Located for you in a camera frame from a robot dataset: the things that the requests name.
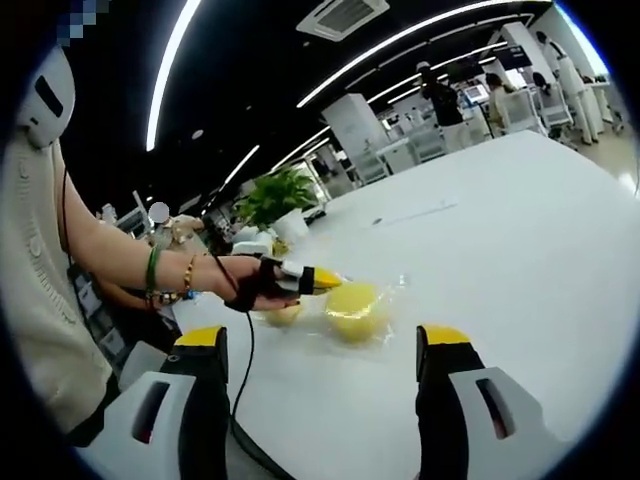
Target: floor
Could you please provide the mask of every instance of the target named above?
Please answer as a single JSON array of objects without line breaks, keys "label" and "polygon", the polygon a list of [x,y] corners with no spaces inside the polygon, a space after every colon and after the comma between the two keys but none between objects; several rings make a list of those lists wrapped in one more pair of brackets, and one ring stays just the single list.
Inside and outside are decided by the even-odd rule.
[{"label": "floor", "polygon": [[605,133],[600,135],[598,144],[586,146],[576,141],[576,145],[582,155],[609,172],[640,198],[638,192],[639,172],[633,135],[634,133],[629,127],[616,135],[611,127],[605,124]]}]

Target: hand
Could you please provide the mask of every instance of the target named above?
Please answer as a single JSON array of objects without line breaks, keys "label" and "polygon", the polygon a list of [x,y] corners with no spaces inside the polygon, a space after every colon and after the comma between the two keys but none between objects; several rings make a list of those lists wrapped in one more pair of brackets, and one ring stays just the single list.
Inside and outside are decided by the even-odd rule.
[{"label": "hand", "polygon": [[[231,285],[224,273],[220,272],[221,279],[217,284],[215,293],[226,302],[233,301],[237,297],[236,290],[238,288],[238,281],[256,275],[260,270],[260,260],[246,256],[219,257],[219,260],[231,279],[235,282],[235,285]],[[276,268],[276,278],[283,277],[283,273]],[[298,303],[299,300],[297,297],[267,298],[264,295],[258,295],[252,310],[281,310],[297,305]]]}]

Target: potted plant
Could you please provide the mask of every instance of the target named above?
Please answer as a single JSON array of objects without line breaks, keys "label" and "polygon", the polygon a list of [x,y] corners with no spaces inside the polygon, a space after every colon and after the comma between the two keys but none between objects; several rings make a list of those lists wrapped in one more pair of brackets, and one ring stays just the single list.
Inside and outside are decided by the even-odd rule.
[{"label": "potted plant", "polygon": [[260,177],[249,196],[238,202],[238,215],[249,225],[260,230],[271,227],[285,242],[295,242],[309,231],[302,210],[314,204],[312,183],[291,168]]}]

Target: black ceiling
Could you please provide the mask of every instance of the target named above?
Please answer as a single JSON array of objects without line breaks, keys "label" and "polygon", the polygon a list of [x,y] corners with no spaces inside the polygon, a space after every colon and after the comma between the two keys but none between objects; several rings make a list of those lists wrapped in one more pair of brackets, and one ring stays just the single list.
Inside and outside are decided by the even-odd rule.
[{"label": "black ceiling", "polygon": [[[133,206],[131,191],[172,209],[224,181],[260,144],[228,188],[266,172],[319,131],[320,112],[364,73],[425,40],[489,18],[542,14],[547,3],[522,2],[465,13],[422,29],[358,65],[301,109],[296,104],[358,54],[391,35],[469,0],[390,0],[391,9],[342,42],[296,31],[320,0],[202,0],[166,86],[156,148],[145,152],[153,88],[184,0],[112,0],[97,25],[67,50],[77,89],[63,137],[69,169],[92,207]],[[407,78],[419,60],[432,64],[487,45],[502,22],[416,49],[351,87],[370,98]],[[386,100],[373,104],[384,109]],[[204,135],[192,140],[195,130]]]}]

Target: desk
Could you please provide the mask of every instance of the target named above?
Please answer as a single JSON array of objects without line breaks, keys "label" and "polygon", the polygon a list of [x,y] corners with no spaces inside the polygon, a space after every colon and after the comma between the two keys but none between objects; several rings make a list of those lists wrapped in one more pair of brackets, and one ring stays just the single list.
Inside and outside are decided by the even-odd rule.
[{"label": "desk", "polygon": [[[256,322],[238,420],[289,473],[416,475],[423,322],[467,333],[487,366],[540,401],[559,438],[590,426],[622,372],[640,299],[640,206],[609,174],[527,131],[344,195],[327,214],[292,259],[379,284],[406,274],[410,285],[396,337],[376,358],[306,351],[293,331]],[[175,313],[183,329],[229,328],[233,401],[249,353],[246,320],[210,295]]]}]

